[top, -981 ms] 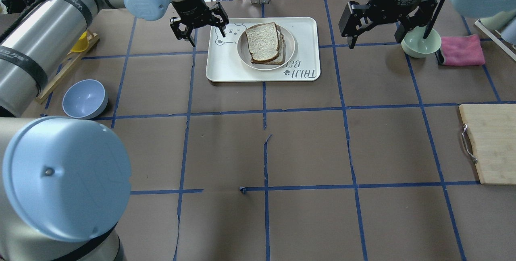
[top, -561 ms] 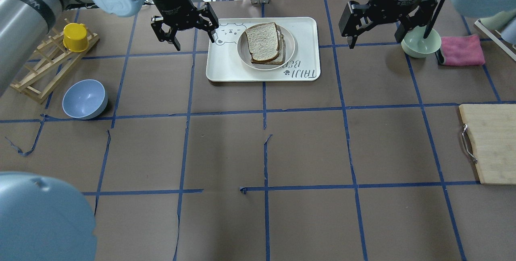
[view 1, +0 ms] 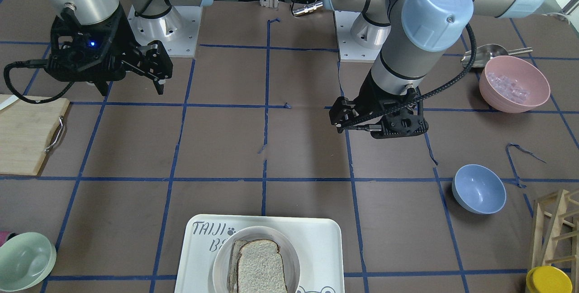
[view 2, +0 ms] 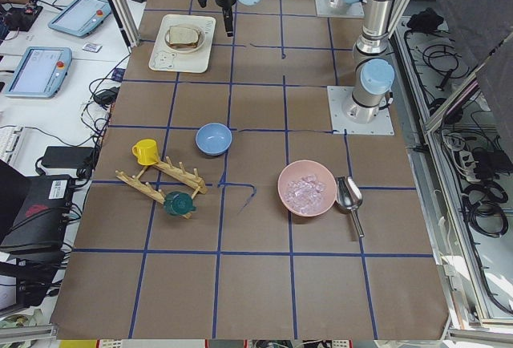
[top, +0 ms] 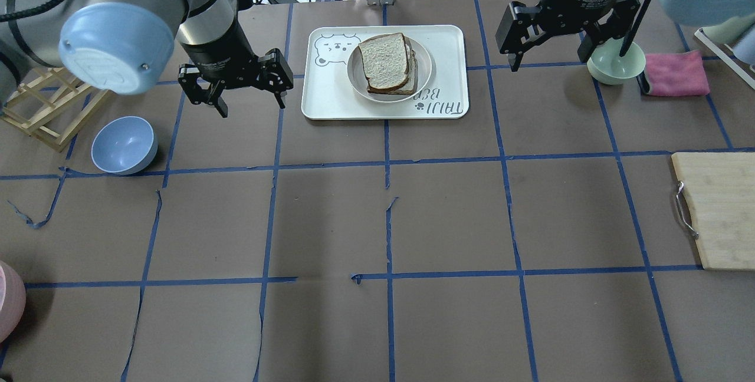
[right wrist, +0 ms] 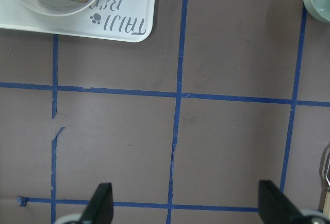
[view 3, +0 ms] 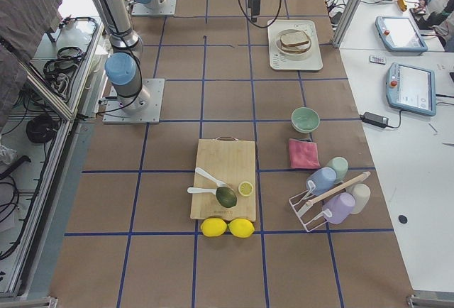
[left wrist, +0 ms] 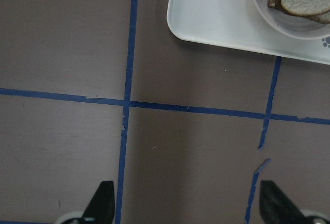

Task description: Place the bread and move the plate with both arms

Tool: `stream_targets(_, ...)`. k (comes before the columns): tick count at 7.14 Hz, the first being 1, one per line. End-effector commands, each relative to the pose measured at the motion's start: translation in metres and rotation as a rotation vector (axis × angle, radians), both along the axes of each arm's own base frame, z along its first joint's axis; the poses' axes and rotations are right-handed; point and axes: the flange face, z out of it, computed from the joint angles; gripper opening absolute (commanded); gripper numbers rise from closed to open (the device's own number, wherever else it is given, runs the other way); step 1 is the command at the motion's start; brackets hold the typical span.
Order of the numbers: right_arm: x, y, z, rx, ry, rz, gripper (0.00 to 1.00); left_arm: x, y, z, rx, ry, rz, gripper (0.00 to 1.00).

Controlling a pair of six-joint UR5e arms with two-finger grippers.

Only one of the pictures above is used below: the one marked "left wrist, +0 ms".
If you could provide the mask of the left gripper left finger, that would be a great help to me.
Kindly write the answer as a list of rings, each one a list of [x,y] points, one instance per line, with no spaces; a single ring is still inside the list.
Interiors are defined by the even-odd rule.
[[[82,214],[83,223],[111,224],[114,219],[114,183],[102,181]]]

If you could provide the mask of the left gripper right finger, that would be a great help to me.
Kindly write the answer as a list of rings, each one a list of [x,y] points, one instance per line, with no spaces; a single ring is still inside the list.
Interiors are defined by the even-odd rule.
[[[305,223],[307,218],[273,181],[261,181],[259,213],[264,223]]]

